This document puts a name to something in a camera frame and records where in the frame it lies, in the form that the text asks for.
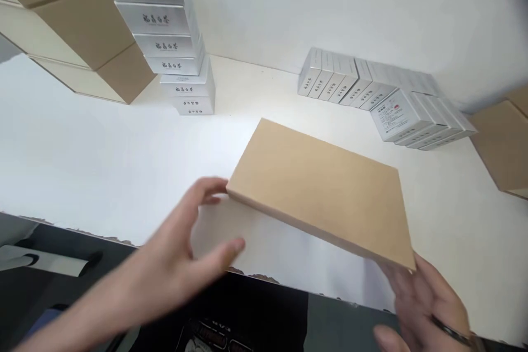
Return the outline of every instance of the stacked boxes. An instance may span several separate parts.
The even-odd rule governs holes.
[[[197,77],[193,84],[213,86],[207,90],[214,95],[214,80],[210,63],[204,67],[205,45],[196,21],[193,0],[114,0],[137,45],[143,51],[151,70],[163,74],[164,84],[180,83],[187,77]],[[189,112],[177,103],[188,102],[201,107],[205,100],[190,100],[181,91],[170,91],[180,101],[172,101],[181,115],[213,114],[214,96],[207,97],[206,108]]]
[[[424,151],[476,129],[430,74],[310,49],[298,94],[370,111],[383,141]]]

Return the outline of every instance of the white tabletop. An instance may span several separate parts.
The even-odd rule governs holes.
[[[472,329],[526,340],[528,202],[496,189],[469,139],[429,152],[384,143],[368,112],[298,96],[294,74],[212,66],[216,115],[181,117],[157,79],[125,106],[71,93],[24,55],[1,64],[0,211],[141,245],[195,179],[231,175],[266,117],[398,168],[412,244],[459,293]],[[245,274],[393,311],[373,262],[237,202],[200,212],[195,253],[236,235]]]

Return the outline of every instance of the finger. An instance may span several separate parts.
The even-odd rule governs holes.
[[[414,253],[417,271],[423,276],[424,281],[433,291],[436,298],[446,302],[459,300],[458,295],[447,283],[442,274],[418,253]]]
[[[244,238],[236,238],[221,244],[204,258],[194,262],[191,265],[192,287],[201,290],[223,276],[245,245]]]
[[[388,326],[376,326],[374,338],[383,352],[411,352],[403,338]]]

